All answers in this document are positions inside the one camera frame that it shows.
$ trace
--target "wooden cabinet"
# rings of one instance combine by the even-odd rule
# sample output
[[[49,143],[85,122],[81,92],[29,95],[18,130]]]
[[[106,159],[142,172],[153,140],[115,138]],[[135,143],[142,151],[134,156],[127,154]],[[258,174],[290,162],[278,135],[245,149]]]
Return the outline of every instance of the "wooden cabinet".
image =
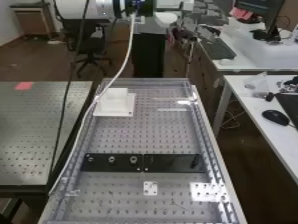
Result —
[[[52,38],[54,26],[48,5],[48,3],[10,5],[24,35],[46,35]]]

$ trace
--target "white cable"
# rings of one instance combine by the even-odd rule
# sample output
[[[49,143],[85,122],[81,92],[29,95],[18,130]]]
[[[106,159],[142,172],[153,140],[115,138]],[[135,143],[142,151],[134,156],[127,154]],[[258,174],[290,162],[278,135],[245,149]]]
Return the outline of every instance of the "white cable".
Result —
[[[121,68],[119,68],[119,70],[118,70],[118,73],[115,74],[114,78],[110,80],[110,82],[109,82],[107,85],[105,86],[103,90],[101,91],[100,95],[97,95],[97,96],[94,97],[94,100],[93,100],[93,102],[92,102],[92,104],[90,104],[90,106],[89,106],[89,108],[88,108],[88,110],[86,110],[86,112],[85,112],[85,115],[84,115],[82,120],[81,120],[81,126],[80,126],[80,129],[78,129],[78,132],[77,132],[76,141],[74,141],[74,144],[73,144],[73,147],[72,147],[72,151],[70,151],[70,153],[69,153],[68,160],[66,160],[65,165],[64,165],[64,167],[62,167],[62,170],[61,170],[61,172],[60,172],[60,174],[58,174],[58,177],[57,177],[57,179],[56,179],[56,181],[54,181],[54,184],[53,184],[53,186],[52,186],[52,188],[50,188],[49,195],[52,194],[53,190],[54,190],[56,187],[57,187],[58,181],[60,181],[60,179],[61,179],[61,177],[62,177],[62,174],[64,174],[64,172],[65,172],[66,166],[68,166],[68,164],[69,164],[69,162],[70,162],[70,159],[72,159],[72,156],[73,156],[73,152],[74,152],[74,148],[76,148],[76,146],[77,146],[77,142],[78,142],[78,137],[80,137],[80,135],[81,135],[81,130],[82,130],[82,127],[84,127],[84,123],[85,123],[86,116],[88,116],[88,114],[90,113],[90,110],[92,110],[93,106],[94,106],[94,105],[97,104],[97,102],[100,101],[100,98],[101,98],[101,96],[103,95],[105,91],[107,90],[107,88],[111,86],[113,82],[115,81],[115,79],[117,79],[118,76],[121,75],[121,73],[122,73],[122,71],[123,71],[123,69],[125,69],[125,66],[126,66],[126,64],[127,64],[127,59],[129,59],[129,55],[130,55],[130,51],[131,51],[131,45],[133,45],[133,31],[134,31],[134,19],[135,19],[135,15],[131,14],[131,15],[130,15],[130,18],[131,18],[131,23],[130,23],[129,44],[127,44],[127,51],[126,51],[126,56],[125,56],[125,59],[123,59],[122,66],[121,66]]]

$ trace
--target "white wall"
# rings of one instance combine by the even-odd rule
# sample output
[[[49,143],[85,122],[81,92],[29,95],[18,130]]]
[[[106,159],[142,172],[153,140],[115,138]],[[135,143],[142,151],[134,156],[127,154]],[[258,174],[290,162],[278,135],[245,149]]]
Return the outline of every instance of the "white wall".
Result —
[[[9,0],[0,0],[0,46],[21,36],[21,29],[9,5]]]

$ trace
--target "black cable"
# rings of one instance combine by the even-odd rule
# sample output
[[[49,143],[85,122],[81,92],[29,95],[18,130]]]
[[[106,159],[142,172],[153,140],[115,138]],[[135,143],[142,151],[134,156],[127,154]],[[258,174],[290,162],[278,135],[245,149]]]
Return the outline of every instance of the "black cable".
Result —
[[[62,97],[62,110],[61,110],[61,116],[60,116],[60,121],[58,121],[58,130],[57,130],[57,137],[56,137],[56,142],[54,142],[54,148],[53,148],[53,156],[52,156],[52,162],[49,166],[49,176],[53,170],[53,165],[54,165],[54,158],[56,158],[56,153],[57,153],[57,148],[58,148],[58,142],[60,142],[60,135],[61,135],[61,129],[62,129],[62,121],[64,121],[64,114],[65,114],[65,106],[66,106],[66,99],[68,99],[68,92],[69,92],[69,87],[72,84],[72,78],[73,74],[76,72],[76,58],[78,55],[78,50],[81,47],[81,42],[82,42],[82,34],[84,34],[84,27],[85,27],[85,17],[86,17],[86,9],[89,6],[89,1],[86,0],[85,2],[85,7],[84,7],[84,12],[82,12],[82,19],[81,19],[81,24],[80,24],[80,32],[78,32],[78,41],[77,41],[77,48],[76,48],[76,55],[73,58],[73,61],[70,63],[70,73],[69,73],[69,78],[68,78],[68,84],[66,84],[66,89]]]
[[[291,19],[290,19],[290,17],[288,16],[278,16],[276,18],[287,18],[287,21],[288,21],[287,26],[286,26],[286,29],[287,29],[288,26],[291,25]]]

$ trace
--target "chair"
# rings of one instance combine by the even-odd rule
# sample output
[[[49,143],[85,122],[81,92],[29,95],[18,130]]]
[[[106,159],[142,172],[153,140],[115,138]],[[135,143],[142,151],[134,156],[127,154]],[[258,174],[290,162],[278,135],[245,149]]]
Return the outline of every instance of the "chair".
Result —
[[[65,20],[62,19],[62,33],[65,35],[65,42],[69,51],[76,50],[77,41],[78,41],[78,32],[80,32],[80,20]],[[102,37],[92,37],[92,34],[97,29],[102,30]],[[103,76],[106,76],[106,71],[103,67],[97,63],[97,61],[109,61],[111,65],[111,59],[102,57],[100,55],[105,54],[105,27],[101,26],[96,21],[86,20],[84,27],[82,42],[78,49],[78,54],[85,54],[86,57],[76,61],[76,63],[82,63],[78,70],[77,76],[81,78],[81,71],[88,64],[98,66]]]

